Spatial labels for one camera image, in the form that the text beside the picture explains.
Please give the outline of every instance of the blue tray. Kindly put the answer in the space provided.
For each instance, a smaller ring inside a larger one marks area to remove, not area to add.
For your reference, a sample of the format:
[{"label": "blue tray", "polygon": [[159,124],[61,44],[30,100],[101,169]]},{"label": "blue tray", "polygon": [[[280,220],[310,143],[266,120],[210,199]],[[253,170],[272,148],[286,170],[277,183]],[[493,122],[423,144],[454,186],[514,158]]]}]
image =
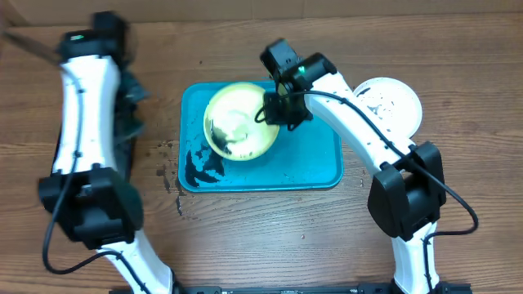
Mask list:
[{"label": "blue tray", "polygon": [[[274,91],[272,81],[252,82]],[[231,82],[197,83],[181,101],[178,177],[191,192],[324,189],[343,176],[342,142],[322,120],[304,122],[295,131],[281,127],[275,143],[253,160],[224,159],[208,146],[203,113],[212,96]]]}]

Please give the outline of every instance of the white round object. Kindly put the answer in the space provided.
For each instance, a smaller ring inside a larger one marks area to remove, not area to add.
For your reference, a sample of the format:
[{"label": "white round object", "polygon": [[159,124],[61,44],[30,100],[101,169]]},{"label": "white round object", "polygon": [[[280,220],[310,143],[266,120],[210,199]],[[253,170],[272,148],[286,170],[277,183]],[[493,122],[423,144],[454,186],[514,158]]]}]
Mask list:
[{"label": "white round object", "polygon": [[354,95],[397,134],[410,138],[422,123],[418,95],[394,78],[371,78],[359,85]]}]

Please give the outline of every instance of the wooden table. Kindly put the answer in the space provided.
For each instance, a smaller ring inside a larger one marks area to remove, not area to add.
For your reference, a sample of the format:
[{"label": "wooden table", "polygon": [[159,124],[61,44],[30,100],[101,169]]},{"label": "wooden table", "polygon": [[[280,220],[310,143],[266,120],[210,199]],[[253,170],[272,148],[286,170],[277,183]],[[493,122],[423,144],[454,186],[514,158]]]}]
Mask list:
[{"label": "wooden table", "polygon": [[[391,241],[367,212],[370,179],[348,148],[342,182],[328,191],[191,194],[176,188],[183,91],[195,82],[266,78],[258,54],[286,37],[303,55],[323,52],[352,87],[389,76],[419,94],[424,120],[414,140],[437,144],[447,183],[481,219],[476,234],[436,240],[438,273],[472,283],[478,293],[523,292],[522,25],[523,15],[516,14],[135,25],[140,46],[132,70],[153,95],[140,103],[147,129],[138,140],[132,183],[142,193],[145,231],[156,252],[185,285],[334,286],[392,278]],[[54,46],[72,29],[19,31]],[[36,187],[49,173],[60,128],[59,74],[6,45],[0,97],[0,292],[125,287],[107,261],[68,276],[42,266],[50,217]],[[156,176],[163,165],[171,193]],[[178,197],[184,216],[177,213]],[[439,229],[470,224],[448,198]],[[56,230],[53,265],[63,268],[90,254]]]}]

